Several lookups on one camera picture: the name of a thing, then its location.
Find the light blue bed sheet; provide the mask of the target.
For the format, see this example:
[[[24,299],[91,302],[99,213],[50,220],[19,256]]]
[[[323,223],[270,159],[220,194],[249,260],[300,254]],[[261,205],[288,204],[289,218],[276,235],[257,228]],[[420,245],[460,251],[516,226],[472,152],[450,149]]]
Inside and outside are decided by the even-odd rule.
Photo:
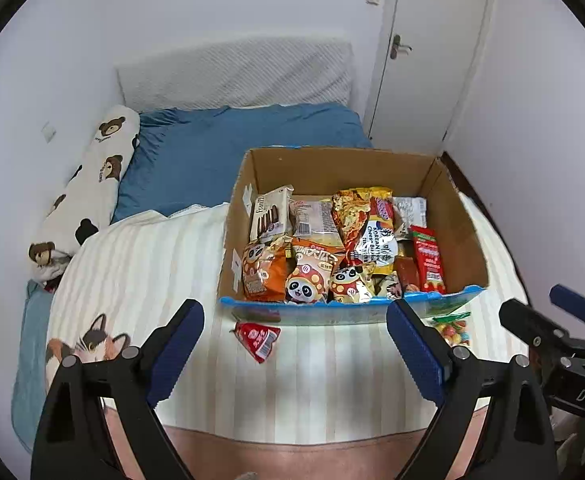
[[[37,282],[28,281],[12,390],[12,429],[29,454],[32,453],[46,398],[46,334],[53,296]]]

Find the brown snack packet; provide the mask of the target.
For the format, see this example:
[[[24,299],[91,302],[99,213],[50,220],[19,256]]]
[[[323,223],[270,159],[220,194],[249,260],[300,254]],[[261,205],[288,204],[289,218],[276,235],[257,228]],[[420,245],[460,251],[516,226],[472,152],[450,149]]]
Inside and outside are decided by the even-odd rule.
[[[420,292],[420,278],[413,258],[397,256],[394,260],[394,270],[399,277],[404,294]]]

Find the yellow panda snack bag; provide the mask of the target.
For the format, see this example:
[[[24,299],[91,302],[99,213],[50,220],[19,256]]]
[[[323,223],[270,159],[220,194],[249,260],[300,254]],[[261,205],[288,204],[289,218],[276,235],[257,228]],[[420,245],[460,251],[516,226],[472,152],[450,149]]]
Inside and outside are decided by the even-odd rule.
[[[345,266],[335,270],[330,279],[331,299],[339,304],[367,304],[375,296],[372,266]]]

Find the orange Cuicuijiao snack bag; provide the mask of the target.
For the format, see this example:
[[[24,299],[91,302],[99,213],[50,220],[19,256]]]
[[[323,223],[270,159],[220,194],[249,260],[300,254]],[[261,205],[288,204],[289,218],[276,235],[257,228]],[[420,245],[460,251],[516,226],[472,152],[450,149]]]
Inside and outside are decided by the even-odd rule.
[[[242,254],[242,285],[247,300],[280,302],[290,273],[292,237],[282,235],[270,244],[260,240],[247,245]]]

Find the cream Franzzi cookie packet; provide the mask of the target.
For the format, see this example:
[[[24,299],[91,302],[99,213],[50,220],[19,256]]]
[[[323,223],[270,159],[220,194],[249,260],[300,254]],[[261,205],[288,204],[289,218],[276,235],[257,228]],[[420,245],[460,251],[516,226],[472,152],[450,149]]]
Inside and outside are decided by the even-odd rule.
[[[257,197],[252,213],[251,242],[271,243],[292,232],[289,206],[293,191],[294,187],[287,184]]]

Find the Sedaap instant noodle packet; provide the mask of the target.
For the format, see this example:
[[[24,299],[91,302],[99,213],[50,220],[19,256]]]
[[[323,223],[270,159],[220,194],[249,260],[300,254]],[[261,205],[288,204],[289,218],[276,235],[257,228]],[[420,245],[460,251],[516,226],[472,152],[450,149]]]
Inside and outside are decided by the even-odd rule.
[[[371,275],[389,275],[397,256],[391,188],[347,188],[332,196],[335,221],[349,266],[372,266]]]

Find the white door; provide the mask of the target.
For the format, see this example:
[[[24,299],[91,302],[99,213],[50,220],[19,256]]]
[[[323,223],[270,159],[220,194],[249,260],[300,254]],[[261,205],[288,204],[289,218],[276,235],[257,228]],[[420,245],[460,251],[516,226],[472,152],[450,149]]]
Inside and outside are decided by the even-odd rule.
[[[393,0],[369,121],[376,148],[437,155],[467,93],[491,0]],[[413,48],[390,58],[395,34]]]

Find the wall socket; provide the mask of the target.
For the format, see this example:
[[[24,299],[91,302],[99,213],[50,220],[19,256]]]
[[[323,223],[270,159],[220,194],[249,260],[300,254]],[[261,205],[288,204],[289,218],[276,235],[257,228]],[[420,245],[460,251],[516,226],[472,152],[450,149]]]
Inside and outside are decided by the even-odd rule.
[[[56,128],[50,122],[46,122],[42,127],[41,132],[45,142],[50,143],[56,134]]]

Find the pale yellow snack bag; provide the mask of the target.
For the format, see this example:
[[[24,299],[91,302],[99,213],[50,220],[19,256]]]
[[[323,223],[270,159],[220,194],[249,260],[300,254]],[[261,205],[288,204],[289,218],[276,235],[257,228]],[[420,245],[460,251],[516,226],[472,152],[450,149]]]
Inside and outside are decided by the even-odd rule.
[[[339,250],[344,248],[332,219],[330,200],[293,200],[290,214],[295,237]]]

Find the striped cream pink blanket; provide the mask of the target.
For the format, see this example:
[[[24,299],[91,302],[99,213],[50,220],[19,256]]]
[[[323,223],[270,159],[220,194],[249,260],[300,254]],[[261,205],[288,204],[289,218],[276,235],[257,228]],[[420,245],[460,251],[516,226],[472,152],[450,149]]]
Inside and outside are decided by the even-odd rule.
[[[181,303],[204,331],[158,416],[200,479],[389,479],[435,407],[382,323],[258,327],[216,300],[228,208],[146,211],[88,240],[56,292],[43,368],[139,346]]]

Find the colourful candy bag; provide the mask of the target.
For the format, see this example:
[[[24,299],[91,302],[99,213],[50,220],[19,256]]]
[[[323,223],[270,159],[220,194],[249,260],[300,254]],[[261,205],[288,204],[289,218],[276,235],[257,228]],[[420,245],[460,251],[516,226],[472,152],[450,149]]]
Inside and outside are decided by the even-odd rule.
[[[470,312],[451,313],[428,318],[426,324],[434,328],[450,347],[459,346],[460,344],[469,346],[468,320],[470,317]]]

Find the orange white panda snack bag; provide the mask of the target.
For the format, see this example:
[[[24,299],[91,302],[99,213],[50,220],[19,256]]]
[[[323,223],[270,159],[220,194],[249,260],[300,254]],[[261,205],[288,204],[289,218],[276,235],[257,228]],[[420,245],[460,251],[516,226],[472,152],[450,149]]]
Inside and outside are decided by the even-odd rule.
[[[332,273],[343,259],[343,250],[299,237],[294,237],[291,247],[294,266],[286,279],[286,301],[293,304],[325,302]]]

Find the bear print bolster pillow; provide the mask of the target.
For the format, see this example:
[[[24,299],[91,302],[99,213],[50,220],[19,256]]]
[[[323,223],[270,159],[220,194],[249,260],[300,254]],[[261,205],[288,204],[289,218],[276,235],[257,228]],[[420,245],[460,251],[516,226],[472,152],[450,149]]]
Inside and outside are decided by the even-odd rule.
[[[139,140],[140,114],[123,105],[112,107],[29,246],[36,282],[45,284],[64,274],[88,237],[109,226]]]

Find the cardboard box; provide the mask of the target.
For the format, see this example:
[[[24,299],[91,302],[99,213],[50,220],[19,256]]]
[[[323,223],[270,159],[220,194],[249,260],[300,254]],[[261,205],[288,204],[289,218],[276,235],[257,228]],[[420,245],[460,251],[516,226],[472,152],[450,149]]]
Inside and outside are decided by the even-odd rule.
[[[234,186],[218,296],[242,321],[423,318],[489,284],[475,227],[440,159],[370,148],[253,148]]]

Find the white Franzzi packet back side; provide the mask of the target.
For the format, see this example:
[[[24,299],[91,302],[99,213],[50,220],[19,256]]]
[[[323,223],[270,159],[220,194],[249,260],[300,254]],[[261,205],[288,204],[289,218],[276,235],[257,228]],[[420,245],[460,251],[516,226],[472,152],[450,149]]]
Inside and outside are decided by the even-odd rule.
[[[395,238],[408,240],[411,237],[411,228],[419,226],[426,228],[427,200],[423,197],[394,197]]]

